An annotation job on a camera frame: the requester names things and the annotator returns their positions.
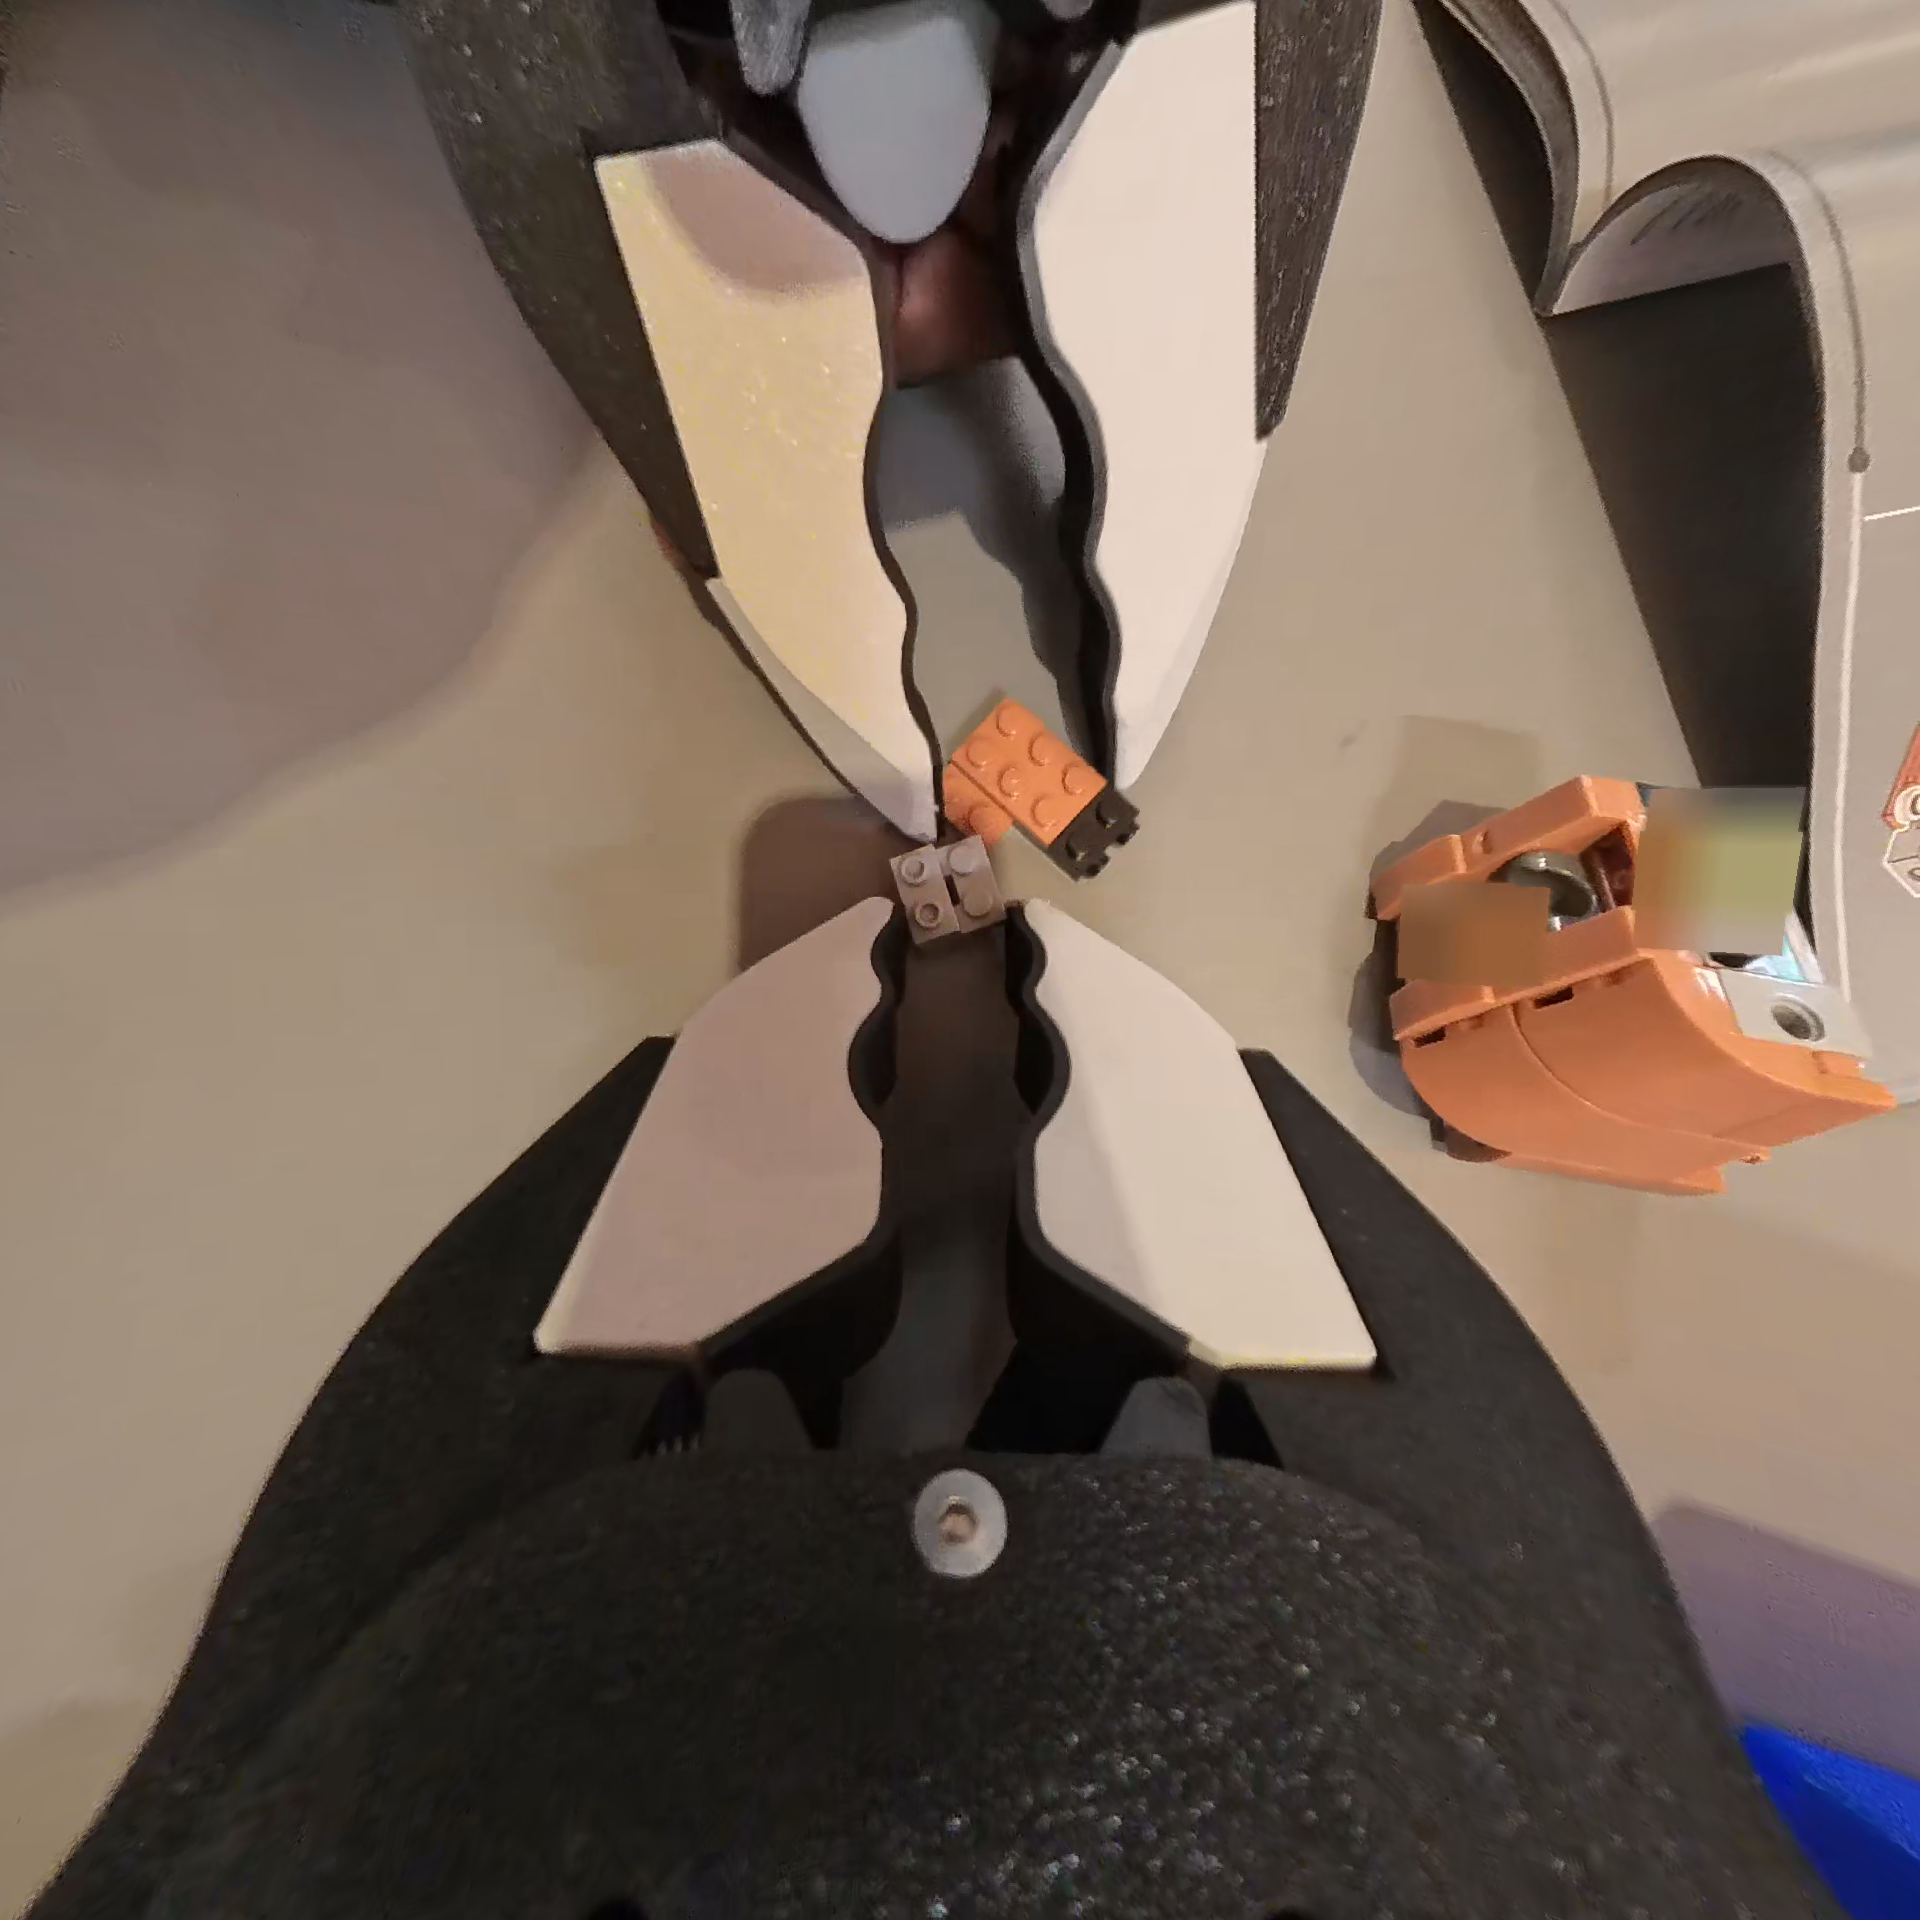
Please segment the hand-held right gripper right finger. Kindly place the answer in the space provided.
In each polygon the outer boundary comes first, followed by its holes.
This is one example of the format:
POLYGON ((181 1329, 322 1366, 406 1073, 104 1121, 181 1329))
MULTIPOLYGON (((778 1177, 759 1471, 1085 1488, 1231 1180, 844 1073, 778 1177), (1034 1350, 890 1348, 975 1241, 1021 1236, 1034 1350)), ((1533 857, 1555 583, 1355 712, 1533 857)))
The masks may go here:
POLYGON ((1031 1324, 1128 1365, 1364 1373, 1375 1344, 1230 1030, 1050 901, 1008 917, 1031 1324))

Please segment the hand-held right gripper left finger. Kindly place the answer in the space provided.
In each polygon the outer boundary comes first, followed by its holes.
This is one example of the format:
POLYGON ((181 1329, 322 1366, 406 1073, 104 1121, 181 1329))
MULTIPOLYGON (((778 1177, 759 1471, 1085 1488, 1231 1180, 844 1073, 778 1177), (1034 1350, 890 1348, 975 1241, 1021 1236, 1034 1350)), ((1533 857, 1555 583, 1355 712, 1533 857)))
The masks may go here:
POLYGON ((881 1254, 898 925, 856 899, 686 1021, 537 1324, 543 1356, 720 1356, 881 1254))

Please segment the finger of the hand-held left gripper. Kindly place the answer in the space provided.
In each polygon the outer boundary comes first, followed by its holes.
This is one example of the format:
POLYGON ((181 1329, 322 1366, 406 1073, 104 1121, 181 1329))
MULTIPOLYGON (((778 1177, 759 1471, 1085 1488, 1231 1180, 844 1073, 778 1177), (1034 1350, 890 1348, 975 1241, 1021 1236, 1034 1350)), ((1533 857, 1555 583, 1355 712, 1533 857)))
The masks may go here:
POLYGON ((707 599, 829 770, 933 841, 917 617, 876 516, 890 363, 868 248, 723 137, 597 156, 594 182, 707 537, 707 599))
POLYGON ((1118 787, 1187 690, 1261 482, 1254 200, 1252 3, 1102 46, 1019 200, 1040 361, 1090 446, 1090 716, 1118 787))

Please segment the small black brick piece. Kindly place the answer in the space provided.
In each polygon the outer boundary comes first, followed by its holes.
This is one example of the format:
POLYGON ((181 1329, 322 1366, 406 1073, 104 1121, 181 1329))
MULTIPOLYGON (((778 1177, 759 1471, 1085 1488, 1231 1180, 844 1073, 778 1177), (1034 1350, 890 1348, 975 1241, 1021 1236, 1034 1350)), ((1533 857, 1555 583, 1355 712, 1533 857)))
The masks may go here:
POLYGON ((1138 809, 1115 789, 1102 787, 1045 842, 1045 857, 1070 880, 1088 882, 1102 875, 1116 850, 1138 833, 1138 809))

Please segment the brown brick model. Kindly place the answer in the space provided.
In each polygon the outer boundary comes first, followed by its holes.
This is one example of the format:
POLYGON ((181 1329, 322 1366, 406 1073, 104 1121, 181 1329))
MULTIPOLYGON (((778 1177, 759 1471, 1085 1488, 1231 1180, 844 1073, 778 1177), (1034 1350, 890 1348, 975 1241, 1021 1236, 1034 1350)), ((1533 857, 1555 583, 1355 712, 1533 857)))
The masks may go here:
POLYGON ((1401 1067, 1484 1160, 1662 1194, 1882 1116, 1799 800, 1568 778, 1375 866, 1401 1067))

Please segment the brown brick plate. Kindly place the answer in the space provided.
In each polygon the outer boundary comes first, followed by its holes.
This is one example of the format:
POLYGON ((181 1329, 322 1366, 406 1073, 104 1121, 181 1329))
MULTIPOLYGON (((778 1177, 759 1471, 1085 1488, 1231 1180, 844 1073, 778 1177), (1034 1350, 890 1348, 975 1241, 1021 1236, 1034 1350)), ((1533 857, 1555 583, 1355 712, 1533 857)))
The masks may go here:
POLYGON ((942 770, 942 814, 985 845, 1021 831, 1050 850, 1106 792, 1106 778, 1013 697, 1001 697, 942 770))

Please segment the blue plastic bin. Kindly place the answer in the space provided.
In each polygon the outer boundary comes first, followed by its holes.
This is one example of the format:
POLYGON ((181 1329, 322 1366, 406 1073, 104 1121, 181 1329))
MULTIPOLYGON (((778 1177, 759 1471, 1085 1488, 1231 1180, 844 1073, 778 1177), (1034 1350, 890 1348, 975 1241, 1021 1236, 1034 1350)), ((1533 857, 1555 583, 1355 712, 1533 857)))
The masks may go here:
POLYGON ((1756 1721, 1740 1747, 1850 1918, 1917 1918, 1915 1777, 1756 1721))

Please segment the grey desk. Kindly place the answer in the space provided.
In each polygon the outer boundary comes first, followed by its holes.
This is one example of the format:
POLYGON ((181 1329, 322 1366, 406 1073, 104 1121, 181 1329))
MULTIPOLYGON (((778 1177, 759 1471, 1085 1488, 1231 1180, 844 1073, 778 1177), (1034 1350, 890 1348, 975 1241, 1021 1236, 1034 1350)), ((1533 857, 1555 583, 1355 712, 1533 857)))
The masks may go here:
MULTIPOLYGON (((1657 504, 1784 512, 1760 271, 1538 324, 1528 165, 1392 4, 1145 837, 1062 907, 1271 1051, 1503 1283, 1713 1683, 1915 1774, 1915 1112, 1717 1202, 1476 1168, 1364 875, 1683 782, 1657 504)), ((644 1037, 884 880, 467 227, 377 4, 21 4, 4 79, 4 1916, 155 1730, 402 1272, 644 1037)))

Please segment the person's left hand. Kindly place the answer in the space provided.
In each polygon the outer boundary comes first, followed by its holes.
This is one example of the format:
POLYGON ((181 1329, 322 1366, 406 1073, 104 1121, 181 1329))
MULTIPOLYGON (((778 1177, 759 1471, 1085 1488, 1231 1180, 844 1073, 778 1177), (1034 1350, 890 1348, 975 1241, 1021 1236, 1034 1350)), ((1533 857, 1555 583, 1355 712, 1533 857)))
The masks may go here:
POLYGON ((897 388, 922 388, 1021 353, 1021 299, 990 239, 972 227, 948 222, 908 245, 878 245, 876 290, 897 388))

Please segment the grey instruction booklet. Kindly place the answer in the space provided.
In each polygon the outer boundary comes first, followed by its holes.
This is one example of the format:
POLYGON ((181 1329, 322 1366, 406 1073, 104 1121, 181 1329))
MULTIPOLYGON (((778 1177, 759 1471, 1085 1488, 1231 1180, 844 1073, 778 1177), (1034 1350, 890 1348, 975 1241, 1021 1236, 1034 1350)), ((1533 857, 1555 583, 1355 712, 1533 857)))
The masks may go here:
POLYGON ((1792 279, 1817 395, 1810 931, 1871 1066, 1913 1104, 1917 8, 1448 12, 1542 140, 1541 314, 1792 279))

